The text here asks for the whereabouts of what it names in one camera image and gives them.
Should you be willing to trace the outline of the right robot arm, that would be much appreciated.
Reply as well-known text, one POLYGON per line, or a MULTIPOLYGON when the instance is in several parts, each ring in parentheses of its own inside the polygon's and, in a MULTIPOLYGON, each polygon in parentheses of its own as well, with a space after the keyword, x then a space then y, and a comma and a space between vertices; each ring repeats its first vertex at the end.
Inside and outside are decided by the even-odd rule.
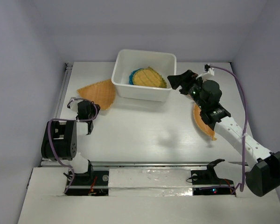
POLYGON ((239 187, 245 186, 257 195, 264 196, 280 186, 280 152, 273 153, 259 144, 241 128, 231 114, 219 103, 222 91, 217 82, 203 80, 188 70, 180 75, 168 76, 172 89, 180 87, 180 93, 189 95, 200 108, 205 125, 221 135, 242 156, 239 171, 239 187))

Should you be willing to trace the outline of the green-trimmed square bamboo tray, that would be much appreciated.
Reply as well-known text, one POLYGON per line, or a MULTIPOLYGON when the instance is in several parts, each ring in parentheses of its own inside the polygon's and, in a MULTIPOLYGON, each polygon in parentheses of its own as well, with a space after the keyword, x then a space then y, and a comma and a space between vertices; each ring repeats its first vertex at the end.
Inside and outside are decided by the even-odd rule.
POLYGON ((167 88, 167 82, 165 81, 165 79, 153 68, 148 67, 148 69, 154 74, 154 75, 158 75, 158 77, 161 79, 161 84, 158 86, 159 88, 167 88))

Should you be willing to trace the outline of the orange leaf-shaped woven tray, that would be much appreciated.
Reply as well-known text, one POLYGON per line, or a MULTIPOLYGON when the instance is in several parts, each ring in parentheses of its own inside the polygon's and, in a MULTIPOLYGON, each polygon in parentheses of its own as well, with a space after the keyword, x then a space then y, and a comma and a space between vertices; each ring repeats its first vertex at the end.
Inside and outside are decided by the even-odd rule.
POLYGON ((197 104, 194 104, 194 109, 193 109, 193 117, 195 120, 196 125, 200 128, 200 130, 208 135, 212 141, 216 141, 217 138, 215 137, 215 132, 208 126, 206 125, 201 116, 200 116, 201 109, 197 104))

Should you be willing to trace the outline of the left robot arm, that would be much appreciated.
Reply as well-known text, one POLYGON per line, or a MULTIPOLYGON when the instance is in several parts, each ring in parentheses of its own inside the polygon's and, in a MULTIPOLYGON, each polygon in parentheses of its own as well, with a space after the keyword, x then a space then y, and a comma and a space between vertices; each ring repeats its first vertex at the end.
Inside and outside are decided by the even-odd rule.
POLYGON ((57 161, 68 168, 65 176, 69 181, 89 184, 94 181, 93 166, 78 152, 78 135, 89 135, 93 121, 99 114, 100 105, 84 98, 71 98, 67 108, 76 112, 74 119, 51 119, 46 124, 41 154, 45 159, 57 161))

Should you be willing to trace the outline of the orange teardrop woven tray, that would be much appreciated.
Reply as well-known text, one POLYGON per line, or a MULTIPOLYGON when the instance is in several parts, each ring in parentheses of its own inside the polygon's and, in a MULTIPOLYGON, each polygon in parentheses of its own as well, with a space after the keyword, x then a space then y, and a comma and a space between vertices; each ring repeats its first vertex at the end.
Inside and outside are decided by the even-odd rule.
POLYGON ((77 90, 80 97, 98 104, 101 110, 108 110, 116 97, 115 86, 111 79, 90 84, 77 90))

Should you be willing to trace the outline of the blue polka dot plate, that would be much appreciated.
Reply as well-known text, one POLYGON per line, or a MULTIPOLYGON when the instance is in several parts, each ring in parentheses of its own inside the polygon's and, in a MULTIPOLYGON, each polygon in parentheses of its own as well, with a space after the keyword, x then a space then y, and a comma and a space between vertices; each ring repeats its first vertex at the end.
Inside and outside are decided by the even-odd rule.
POLYGON ((128 82, 130 85, 134 85, 134 83, 133 83, 133 76, 134 76, 135 73, 136 73, 137 71, 139 71, 139 70, 143 70, 143 68, 136 69, 136 70, 134 70, 134 71, 132 71, 132 72, 130 73, 130 75, 129 75, 129 82, 128 82))

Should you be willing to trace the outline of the round green-trimmed bamboo plate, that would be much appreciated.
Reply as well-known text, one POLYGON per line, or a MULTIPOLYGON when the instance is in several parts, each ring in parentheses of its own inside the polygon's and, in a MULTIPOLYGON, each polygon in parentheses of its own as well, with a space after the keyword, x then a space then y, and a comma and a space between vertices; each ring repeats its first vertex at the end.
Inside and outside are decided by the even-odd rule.
POLYGON ((146 87, 160 87, 162 83, 161 76, 147 68, 141 69, 133 75, 133 84, 146 87))

